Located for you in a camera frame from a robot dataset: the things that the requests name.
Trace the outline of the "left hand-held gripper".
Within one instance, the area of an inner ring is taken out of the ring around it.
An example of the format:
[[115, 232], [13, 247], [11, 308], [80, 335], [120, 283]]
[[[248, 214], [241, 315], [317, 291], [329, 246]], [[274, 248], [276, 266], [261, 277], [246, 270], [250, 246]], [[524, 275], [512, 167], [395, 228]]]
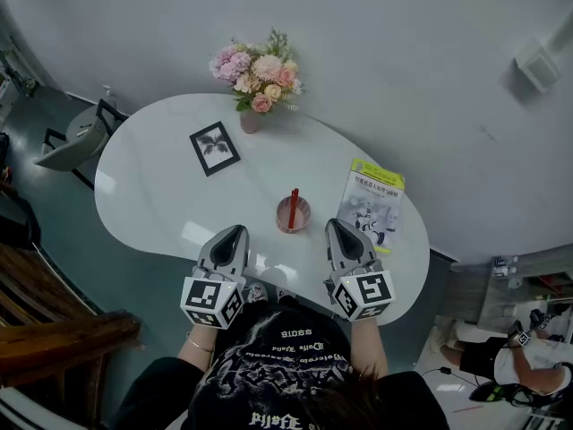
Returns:
[[200, 267], [221, 269], [235, 278], [197, 269], [184, 279], [180, 308], [193, 324], [217, 330], [231, 326], [244, 305], [246, 279], [240, 275], [247, 267], [248, 253], [249, 233], [243, 225], [219, 231], [201, 248]]

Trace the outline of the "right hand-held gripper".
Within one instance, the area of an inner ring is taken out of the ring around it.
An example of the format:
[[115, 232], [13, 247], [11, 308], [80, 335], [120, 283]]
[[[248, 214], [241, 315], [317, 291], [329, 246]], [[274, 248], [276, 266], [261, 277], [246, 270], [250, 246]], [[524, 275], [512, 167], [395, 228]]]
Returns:
[[368, 266], [377, 260], [371, 239], [344, 220], [330, 219], [325, 227], [327, 255], [334, 271], [324, 284], [334, 312], [357, 322], [381, 315], [395, 301], [391, 274]]

